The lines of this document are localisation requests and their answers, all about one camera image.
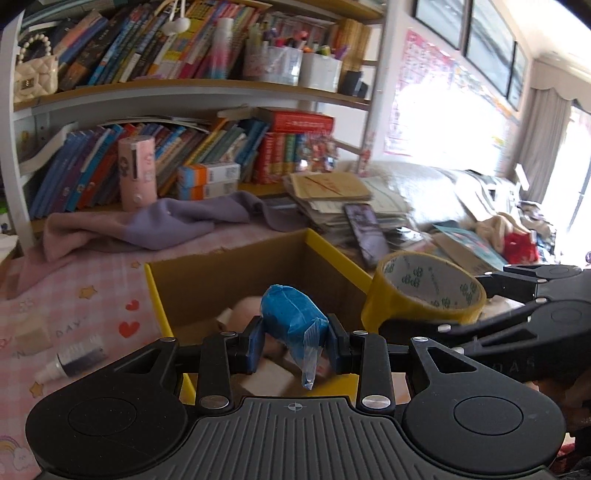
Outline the pink pig plush toy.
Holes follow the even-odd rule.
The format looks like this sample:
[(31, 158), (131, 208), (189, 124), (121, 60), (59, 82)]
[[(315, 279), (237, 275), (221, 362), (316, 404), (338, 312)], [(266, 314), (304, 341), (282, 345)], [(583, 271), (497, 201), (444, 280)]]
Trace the pink pig plush toy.
[[(225, 308), (216, 318), (221, 331), (235, 331), (242, 333), (253, 317), (260, 315), (259, 296), (245, 297), (238, 301), (233, 307)], [(271, 361), (279, 361), (286, 354), (286, 348), (276, 339), (266, 334), (263, 346), (263, 357)]]

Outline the blue packet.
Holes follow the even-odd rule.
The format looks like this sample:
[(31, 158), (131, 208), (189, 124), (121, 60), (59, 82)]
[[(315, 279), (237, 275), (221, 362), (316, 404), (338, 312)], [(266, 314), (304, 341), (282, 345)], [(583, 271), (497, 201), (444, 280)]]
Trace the blue packet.
[(286, 345), (300, 367), (301, 385), (313, 389), (318, 359), (329, 329), (328, 317), (308, 295), (280, 284), (273, 284), (263, 294), (260, 313), (266, 334)]

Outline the yellow tape roll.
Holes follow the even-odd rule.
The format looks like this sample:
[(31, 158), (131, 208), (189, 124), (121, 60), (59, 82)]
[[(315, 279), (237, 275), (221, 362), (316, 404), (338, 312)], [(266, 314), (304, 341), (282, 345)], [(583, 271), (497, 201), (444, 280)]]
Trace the yellow tape roll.
[(486, 302), (484, 286), (463, 268), (431, 254), (401, 251), (379, 262), (361, 320), (370, 333), (389, 320), (470, 325)]

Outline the small white dropper bottle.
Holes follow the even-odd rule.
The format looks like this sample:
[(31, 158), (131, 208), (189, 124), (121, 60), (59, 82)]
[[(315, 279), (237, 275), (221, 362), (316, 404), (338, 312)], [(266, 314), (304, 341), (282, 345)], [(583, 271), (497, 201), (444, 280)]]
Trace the small white dropper bottle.
[(34, 379), (38, 384), (48, 384), (62, 378), (72, 378), (84, 373), (107, 358), (103, 339), (92, 335), (59, 351), (39, 370)]

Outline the white charger plug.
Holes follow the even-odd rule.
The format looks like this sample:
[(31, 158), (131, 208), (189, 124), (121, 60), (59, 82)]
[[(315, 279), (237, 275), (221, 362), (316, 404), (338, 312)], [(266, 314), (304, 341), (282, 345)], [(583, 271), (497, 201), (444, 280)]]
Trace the white charger plug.
[(283, 397), (303, 391), (300, 369), (284, 359), (273, 361), (263, 358), (256, 372), (243, 376), (238, 385), (255, 396)]

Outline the yellow cardboard box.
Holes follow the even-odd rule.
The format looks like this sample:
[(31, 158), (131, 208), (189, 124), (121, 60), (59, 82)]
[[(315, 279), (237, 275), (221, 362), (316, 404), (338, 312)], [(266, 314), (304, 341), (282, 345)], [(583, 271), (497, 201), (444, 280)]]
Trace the yellow cardboard box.
[[(242, 332), (260, 314), (272, 285), (301, 291), (325, 315), (335, 314), (347, 331), (362, 329), (361, 313), (370, 275), (311, 230), (280, 234), (242, 247), (222, 246), (148, 264), (146, 278), (163, 336), (199, 344), (221, 330)], [(252, 376), (236, 375), (233, 392), (259, 396), (347, 396), (355, 404), (358, 376), (332, 379), (328, 360), (318, 360), (317, 382), (301, 387), (297, 365), (260, 360)]]

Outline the black smartphone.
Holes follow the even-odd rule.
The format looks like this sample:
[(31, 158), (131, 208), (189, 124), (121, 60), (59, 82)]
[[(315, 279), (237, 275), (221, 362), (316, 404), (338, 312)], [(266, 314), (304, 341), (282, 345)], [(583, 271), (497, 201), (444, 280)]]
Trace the black smartphone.
[(363, 262), (367, 269), (375, 270), (382, 258), (390, 253), (390, 248), (374, 209), (369, 204), (349, 203), (344, 206), (344, 212)]

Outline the stack of papers and books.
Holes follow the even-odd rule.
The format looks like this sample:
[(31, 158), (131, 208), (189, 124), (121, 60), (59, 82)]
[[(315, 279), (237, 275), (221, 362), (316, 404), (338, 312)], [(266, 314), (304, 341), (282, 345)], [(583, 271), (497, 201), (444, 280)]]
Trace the stack of papers and books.
[(471, 230), (515, 206), (510, 181), (470, 171), (386, 162), (370, 169), (363, 183), (372, 193), (367, 203), (389, 241), (398, 227), (429, 232), (436, 224), (451, 223)]

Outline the orange white medicine boxes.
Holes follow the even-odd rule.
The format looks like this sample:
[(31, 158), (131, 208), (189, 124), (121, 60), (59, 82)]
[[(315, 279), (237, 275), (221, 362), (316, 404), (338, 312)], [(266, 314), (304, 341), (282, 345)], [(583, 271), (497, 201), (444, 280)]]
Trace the orange white medicine boxes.
[(238, 190), (240, 166), (235, 163), (193, 164), (178, 169), (177, 199), (206, 200)]

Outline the pink purple cloth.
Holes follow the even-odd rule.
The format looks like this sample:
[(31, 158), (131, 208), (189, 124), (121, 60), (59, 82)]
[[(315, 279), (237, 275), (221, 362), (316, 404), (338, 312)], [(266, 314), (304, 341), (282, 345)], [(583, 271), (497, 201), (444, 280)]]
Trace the pink purple cloth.
[(254, 218), (277, 232), (307, 226), (296, 211), (270, 207), (245, 191), (201, 201), (164, 198), (135, 212), (55, 213), (46, 220), (41, 240), (25, 252), (20, 273), (7, 279), (7, 297), (23, 294), (84, 250), (159, 251), (207, 235), (218, 224), (249, 224)]

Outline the pink cylindrical holder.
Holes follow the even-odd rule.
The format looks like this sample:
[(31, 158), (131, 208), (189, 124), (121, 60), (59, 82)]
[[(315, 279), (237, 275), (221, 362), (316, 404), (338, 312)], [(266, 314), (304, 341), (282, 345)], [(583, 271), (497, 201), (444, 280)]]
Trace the pink cylindrical holder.
[(119, 190), (122, 209), (133, 212), (157, 200), (155, 141), (139, 135), (118, 141)]

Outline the red dictionary books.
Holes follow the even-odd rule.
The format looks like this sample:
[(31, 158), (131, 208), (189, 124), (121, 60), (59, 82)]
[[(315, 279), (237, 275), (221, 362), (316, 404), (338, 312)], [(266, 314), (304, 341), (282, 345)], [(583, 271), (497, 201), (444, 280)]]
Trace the red dictionary books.
[(252, 182), (259, 185), (280, 183), (296, 172), (308, 135), (332, 134), (335, 126), (331, 116), (297, 109), (257, 107), (254, 118), (269, 126), (253, 167)]

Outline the row of blue books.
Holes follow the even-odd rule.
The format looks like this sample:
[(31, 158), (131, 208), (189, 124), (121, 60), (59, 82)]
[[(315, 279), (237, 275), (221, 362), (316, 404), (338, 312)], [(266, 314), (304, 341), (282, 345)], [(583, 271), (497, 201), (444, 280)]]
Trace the row of blue books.
[(100, 189), (116, 179), (118, 142), (136, 133), (134, 123), (69, 132), (33, 185), (29, 216), (41, 219), (94, 205)]

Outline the white pen holder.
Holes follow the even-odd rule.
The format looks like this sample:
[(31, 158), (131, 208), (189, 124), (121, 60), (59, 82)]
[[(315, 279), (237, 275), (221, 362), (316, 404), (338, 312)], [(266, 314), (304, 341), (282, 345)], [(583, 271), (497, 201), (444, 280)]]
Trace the white pen holder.
[(298, 85), (335, 93), (338, 90), (341, 71), (341, 60), (317, 53), (304, 53)]

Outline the upper shelf books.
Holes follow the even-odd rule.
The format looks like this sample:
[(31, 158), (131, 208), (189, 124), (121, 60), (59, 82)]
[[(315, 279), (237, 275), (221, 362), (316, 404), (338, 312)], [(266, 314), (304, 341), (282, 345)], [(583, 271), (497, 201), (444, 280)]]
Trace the upper shelf books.
[(260, 9), (231, 1), (114, 1), (51, 31), (57, 89), (228, 79)]

